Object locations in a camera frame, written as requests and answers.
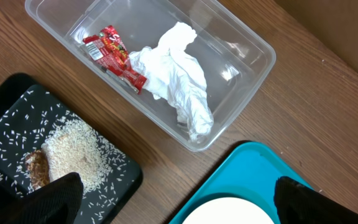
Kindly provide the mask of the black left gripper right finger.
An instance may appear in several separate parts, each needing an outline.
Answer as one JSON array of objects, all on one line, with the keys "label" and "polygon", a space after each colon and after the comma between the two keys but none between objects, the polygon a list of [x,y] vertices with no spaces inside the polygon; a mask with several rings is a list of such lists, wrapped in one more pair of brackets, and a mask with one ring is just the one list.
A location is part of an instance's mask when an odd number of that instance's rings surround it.
[{"label": "black left gripper right finger", "polygon": [[358,213],[283,176],[273,197],[281,224],[358,224]]}]

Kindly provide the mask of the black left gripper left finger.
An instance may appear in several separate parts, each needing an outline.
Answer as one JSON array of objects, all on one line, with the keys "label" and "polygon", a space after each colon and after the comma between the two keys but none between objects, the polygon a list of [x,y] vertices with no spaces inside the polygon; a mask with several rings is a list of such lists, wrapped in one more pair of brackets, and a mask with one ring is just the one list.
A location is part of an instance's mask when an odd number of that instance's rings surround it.
[{"label": "black left gripper left finger", "polygon": [[0,208],[3,223],[73,223],[81,207],[83,183],[71,172]]}]

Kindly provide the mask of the brown food scrap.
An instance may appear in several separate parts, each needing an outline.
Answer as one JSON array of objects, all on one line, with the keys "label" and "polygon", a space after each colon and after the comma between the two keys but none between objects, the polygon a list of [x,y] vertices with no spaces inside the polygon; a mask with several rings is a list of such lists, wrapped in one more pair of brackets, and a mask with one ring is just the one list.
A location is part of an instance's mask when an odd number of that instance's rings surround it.
[{"label": "brown food scrap", "polygon": [[48,159],[42,150],[36,150],[26,155],[25,166],[34,190],[50,183]]}]

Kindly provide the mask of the pile of white rice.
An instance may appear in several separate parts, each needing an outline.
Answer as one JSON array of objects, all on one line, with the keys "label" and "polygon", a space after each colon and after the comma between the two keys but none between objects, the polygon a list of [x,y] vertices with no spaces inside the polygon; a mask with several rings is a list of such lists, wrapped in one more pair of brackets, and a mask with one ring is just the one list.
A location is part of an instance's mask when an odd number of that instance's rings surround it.
[{"label": "pile of white rice", "polygon": [[48,160],[48,175],[55,181],[69,173],[80,175],[83,193],[102,185],[112,168],[103,158],[96,132],[80,119],[66,120],[49,132],[41,145]]}]

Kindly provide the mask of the large white plate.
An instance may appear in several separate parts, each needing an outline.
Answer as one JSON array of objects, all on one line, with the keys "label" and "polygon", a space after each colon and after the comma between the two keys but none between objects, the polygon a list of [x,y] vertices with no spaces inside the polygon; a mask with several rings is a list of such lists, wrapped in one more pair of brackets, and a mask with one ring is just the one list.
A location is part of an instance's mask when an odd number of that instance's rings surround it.
[{"label": "large white plate", "polygon": [[210,200],[194,209],[183,224],[274,224],[256,204],[241,198]]}]

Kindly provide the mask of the red snack wrapper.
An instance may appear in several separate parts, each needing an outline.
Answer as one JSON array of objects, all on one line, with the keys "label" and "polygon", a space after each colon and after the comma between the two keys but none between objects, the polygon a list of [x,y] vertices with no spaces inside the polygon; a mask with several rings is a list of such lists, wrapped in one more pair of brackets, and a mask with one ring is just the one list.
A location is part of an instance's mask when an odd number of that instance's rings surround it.
[{"label": "red snack wrapper", "polygon": [[90,58],[111,78],[127,85],[136,94],[141,92],[147,78],[132,68],[129,53],[112,25],[103,28],[96,35],[85,37],[83,43]]}]

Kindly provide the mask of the white napkin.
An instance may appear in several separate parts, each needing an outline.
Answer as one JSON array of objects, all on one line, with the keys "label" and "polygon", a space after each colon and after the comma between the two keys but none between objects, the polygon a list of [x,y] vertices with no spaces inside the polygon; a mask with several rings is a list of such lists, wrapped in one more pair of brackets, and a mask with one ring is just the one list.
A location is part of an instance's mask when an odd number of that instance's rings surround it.
[{"label": "white napkin", "polygon": [[158,46],[129,54],[132,68],[147,79],[143,89],[176,109],[177,121],[186,124],[193,142],[209,135],[214,124],[204,71],[197,59],[185,52],[196,37],[192,27],[177,22],[161,36]]}]

